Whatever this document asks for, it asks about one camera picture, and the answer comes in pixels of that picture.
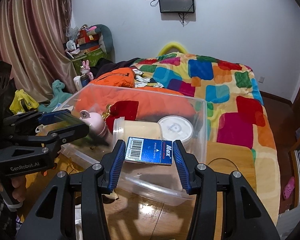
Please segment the person's left hand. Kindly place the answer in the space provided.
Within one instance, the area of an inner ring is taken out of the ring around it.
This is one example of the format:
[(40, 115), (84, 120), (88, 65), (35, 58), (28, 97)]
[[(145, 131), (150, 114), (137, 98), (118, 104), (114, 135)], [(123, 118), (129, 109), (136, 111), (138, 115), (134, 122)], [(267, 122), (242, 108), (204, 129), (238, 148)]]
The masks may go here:
[(26, 197), (26, 177), (0, 178), (0, 195), (8, 205), (18, 204)]

